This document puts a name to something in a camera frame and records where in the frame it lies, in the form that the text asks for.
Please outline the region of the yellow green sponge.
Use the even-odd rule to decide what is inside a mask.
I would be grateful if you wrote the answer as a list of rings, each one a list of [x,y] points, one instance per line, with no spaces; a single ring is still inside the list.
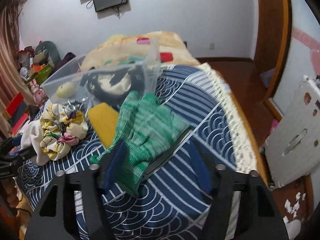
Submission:
[[[106,103],[88,110],[89,121],[105,148],[109,148],[116,136],[119,113]]]

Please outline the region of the green cardboard box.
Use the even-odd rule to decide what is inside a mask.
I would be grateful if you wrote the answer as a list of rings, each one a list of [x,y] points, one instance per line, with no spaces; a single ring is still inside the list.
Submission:
[[[30,83],[33,79],[41,85],[49,77],[49,74],[52,72],[53,67],[50,64],[43,65],[32,65],[28,70],[28,78],[25,83]]]

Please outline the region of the brown wooden door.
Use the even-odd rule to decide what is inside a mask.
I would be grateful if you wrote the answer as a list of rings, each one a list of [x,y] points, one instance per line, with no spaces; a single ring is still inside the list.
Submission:
[[[259,25],[254,63],[258,73],[274,70],[265,100],[274,96],[281,80],[291,41],[291,0],[258,0]]]

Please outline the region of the grey green neck pillow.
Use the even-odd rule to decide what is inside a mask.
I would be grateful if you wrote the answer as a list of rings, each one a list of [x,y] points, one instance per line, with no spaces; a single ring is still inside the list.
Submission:
[[[52,41],[43,41],[35,48],[35,55],[43,52],[47,52],[47,55],[51,58],[53,65],[58,64],[61,61],[61,57],[56,45]]]

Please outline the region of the pink rabbit plush toy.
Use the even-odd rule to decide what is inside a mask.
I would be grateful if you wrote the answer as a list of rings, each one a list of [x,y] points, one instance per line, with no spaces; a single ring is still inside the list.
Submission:
[[[29,83],[33,99],[38,106],[43,106],[48,100],[48,96],[45,91],[39,86],[37,81],[33,79]]]

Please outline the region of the clear plastic storage box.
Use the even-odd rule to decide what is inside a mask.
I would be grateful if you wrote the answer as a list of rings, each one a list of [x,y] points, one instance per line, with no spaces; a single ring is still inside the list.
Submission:
[[[144,59],[131,56],[130,61],[82,71],[80,66],[85,56],[75,57],[41,85],[51,102],[83,101],[88,106],[105,102],[118,107],[131,91],[144,95],[156,90],[161,66],[160,55],[156,51],[149,52]],[[58,98],[56,90],[66,82],[74,84],[76,93],[68,99]]]

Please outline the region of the colourful beige fleece blanket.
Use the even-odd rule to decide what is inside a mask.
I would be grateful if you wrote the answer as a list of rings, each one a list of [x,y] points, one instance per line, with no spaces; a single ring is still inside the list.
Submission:
[[[130,61],[131,56],[146,58],[149,52],[171,53],[171,61],[165,64],[198,66],[200,62],[192,57],[182,38],[172,31],[155,31],[136,36],[113,35],[105,43],[90,51],[80,69]]]

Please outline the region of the dark purple clothing pile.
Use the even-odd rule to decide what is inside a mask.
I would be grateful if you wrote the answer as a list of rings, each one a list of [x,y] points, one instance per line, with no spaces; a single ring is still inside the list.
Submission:
[[[71,61],[72,59],[74,59],[76,57],[76,55],[74,55],[73,53],[71,52],[68,52],[64,58],[58,62],[56,65],[55,65],[55,68],[53,69],[53,71],[58,71],[61,67],[63,67],[65,64],[67,64],[69,61]]]

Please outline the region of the yellow cartoon print cloth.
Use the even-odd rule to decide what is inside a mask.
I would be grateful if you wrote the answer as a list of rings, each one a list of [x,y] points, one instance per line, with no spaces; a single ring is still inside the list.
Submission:
[[[43,139],[40,149],[52,161],[65,157],[71,147],[84,139],[88,124],[82,111],[58,103],[49,105],[40,117]]]

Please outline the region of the green knitted glove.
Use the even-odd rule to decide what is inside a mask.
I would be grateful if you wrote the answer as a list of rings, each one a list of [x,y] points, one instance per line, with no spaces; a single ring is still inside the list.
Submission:
[[[137,91],[131,91],[120,107],[111,146],[100,156],[92,157],[91,163],[100,163],[120,141],[125,142],[128,154],[122,167],[116,168],[116,183],[136,197],[150,163],[166,152],[188,128],[189,122],[161,105],[154,94],[140,96]]]

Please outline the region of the blue white patterned tablecloth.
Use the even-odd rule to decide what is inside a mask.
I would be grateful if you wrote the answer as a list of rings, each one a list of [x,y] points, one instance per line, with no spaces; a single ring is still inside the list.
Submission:
[[[216,163],[244,173],[257,168],[256,148],[231,91],[210,65],[165,68],[156,96],[188,120],[191,135],[140,185],[138,197],[114,185],[103,195],[103,205],[117,239],[197,239],[212,199],[197,183],[192,142]]]

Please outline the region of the white soft towel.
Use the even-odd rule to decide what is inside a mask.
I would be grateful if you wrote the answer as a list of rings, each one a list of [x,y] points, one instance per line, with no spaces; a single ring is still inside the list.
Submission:
[[[30,161],[37,166],[43,166],[49,161],[48,155],[40,148],[40,142],[43,138],[44,129],[41,127],[39,120],[31,121],[21,137],[21,149],[32,146],[36,152],[36,155]]]

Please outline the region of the pink striped curtain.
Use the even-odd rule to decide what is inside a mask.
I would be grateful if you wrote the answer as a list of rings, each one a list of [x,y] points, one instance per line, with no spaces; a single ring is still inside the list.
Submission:
[[[18,10],[20,0],[9,0],[1,12],[1,114],[7,105],[21,93],[28,105],[34,103],[33,95],[18,71],[16,53],[19,49]]]

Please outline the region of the yellow round plush ball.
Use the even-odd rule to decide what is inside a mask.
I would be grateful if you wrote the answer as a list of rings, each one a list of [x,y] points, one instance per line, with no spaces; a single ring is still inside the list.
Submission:
[[[66,82],[56,90],[56,96],[62,99],[71,98],[75,93],[75,86],[72,82]]]

